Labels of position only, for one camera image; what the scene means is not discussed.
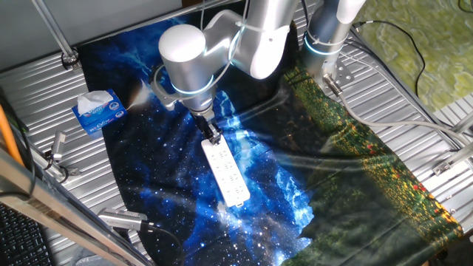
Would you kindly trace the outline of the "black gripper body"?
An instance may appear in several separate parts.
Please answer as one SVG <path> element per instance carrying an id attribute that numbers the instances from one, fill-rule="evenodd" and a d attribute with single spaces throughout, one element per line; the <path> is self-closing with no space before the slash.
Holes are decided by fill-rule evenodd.
<path id="1" fill-rule="evenodd" d="M 212 139 L 217 136 L 217 130 L 214 127 L 214 113 L 212 111 L 203 113 L 192 112 L 191 115 L 205 139 Z"/>

